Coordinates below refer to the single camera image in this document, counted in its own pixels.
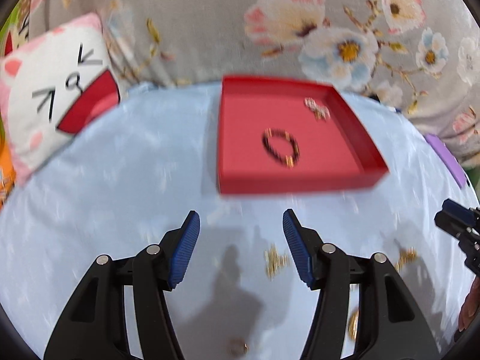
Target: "pillow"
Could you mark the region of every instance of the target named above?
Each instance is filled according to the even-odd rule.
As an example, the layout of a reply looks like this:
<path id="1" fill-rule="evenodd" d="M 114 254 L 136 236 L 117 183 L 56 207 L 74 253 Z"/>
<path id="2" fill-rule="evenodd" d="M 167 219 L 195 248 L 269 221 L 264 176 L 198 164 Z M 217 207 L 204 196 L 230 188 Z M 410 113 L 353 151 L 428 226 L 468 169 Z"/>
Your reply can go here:
<path id="1" fill-rule="evenodd" d="M 0 60 L 0 114 L 22 185 L 83 127 L 120 102 L 100 19 L 88 14 Z"/>

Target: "gold jewelry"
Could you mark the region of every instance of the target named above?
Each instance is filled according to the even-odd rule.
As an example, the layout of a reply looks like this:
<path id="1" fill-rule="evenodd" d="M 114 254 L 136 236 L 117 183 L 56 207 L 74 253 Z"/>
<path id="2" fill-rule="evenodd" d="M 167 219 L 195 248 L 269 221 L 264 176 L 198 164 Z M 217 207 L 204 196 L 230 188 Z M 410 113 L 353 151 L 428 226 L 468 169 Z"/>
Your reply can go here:
<path id="1" fill-rule="evenodd" d="M 315 114 L 315 119 L 330 119 L 330 111 L 327 107 L 318 105 L 311 97 L 305 97 L 305 106 Z"/>
<path id="2" fill-rule="evenodd" d="M 272 137 L 280 137 L 284 138 L 293 149 L 292 155 L 280 155 L 273 147 L 270 145 L 269 139 Z M 285 130 L 272 130 L 271 128 L 267 128 L 262 136 L 263 146 L 267 150 L 268 154 L 270 154 L 274 159 L 281 162 L 282 164 L 286 165 L 288 168 L 293 168 L 300 157 L 299 146 L 295 138 L 293 138 L 288 132 Z"/>
<path id="3" fill-rule="evenodd" d="M 245 356 L 248 352 L 248 345 L 240 338 L 233 338 L 230 340 L 229 349 L 234 357 Z"/>
<path id="4" fill-rule="evenodd" d="M 408 263 L 414 262 L 418 258 L 418 253 L 413 247 L 408 250 L 400 250 L 400 258 L 395 264 L 395 269 L 400 273 L 401 269 Z M 349 339 L 355 341 L 357 338 L 357 328 L 359 323 L 359 309 L 358 307 L 352 312 L 349 318 Z"/>
<path id="5" fill-rule="evenodd" d="M 290 266 L 290 257 L 288 254 L 279 255 L 277 247 L 272 244 L 270 250 L 265 251 L 265 260 L 267 265 L 265 267 L 266 274 L 270 280 L 286 266 Z"/>

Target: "purple object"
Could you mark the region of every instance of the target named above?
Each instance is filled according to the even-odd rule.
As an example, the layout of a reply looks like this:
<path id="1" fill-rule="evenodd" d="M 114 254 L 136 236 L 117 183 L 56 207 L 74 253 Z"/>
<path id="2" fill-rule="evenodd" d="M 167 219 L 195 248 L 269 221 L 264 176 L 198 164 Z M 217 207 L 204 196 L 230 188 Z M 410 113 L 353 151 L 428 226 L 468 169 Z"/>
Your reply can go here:
<path id="1" fill-rule="evenodd" d="M 467 182 L 467 177 L 465 176 L 465 172 L 458 163 L 457 159 L 455 159 L 452 153 L 450 153 L 450 150 L 447 149 L 445 144 L 436 135 L 427 134 L 425 135 L 425 140 L 430 144 L 431 147 L 433 147 L 436 154 L 438 154 L 443 163 L 447 166 L 458 186 L 463 188 Z"/>

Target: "red tray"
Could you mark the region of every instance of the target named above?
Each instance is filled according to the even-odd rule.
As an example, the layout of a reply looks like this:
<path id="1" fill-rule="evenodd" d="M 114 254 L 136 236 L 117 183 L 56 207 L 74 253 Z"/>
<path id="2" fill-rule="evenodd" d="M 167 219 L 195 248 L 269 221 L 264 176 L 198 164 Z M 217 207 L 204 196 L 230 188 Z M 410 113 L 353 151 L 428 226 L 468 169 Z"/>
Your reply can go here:
<path id="1" fill-rule="evenodd" d="M 328 107 L 316 120 L 304 105 L 311 97 Z M 285 130 L 300 157 L 288 168 L 262 143 L 267 128 Z M 272 146 L 289 155 L 285 140 Z M 387 165 L 356 115 L 331 86 L 255 76 L 225 76 L 218 126 L 218 183 L 221 193 L 260 194 L 333 191 L 372 187 Z"/>

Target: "orange object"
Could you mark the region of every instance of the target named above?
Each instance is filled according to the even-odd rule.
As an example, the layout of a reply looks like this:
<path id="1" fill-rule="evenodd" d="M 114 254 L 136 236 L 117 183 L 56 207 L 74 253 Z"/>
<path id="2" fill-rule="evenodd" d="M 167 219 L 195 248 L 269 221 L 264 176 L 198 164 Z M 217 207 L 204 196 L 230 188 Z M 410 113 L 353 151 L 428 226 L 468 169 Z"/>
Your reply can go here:
<path id="1" fill-rule="evenodd" d="M 0 209 L 7 199 L 8 194 L 14 188 L 15 170 L 11 163 L 8 145 L 5 142 L 2 121 L 0 120 Z"/>

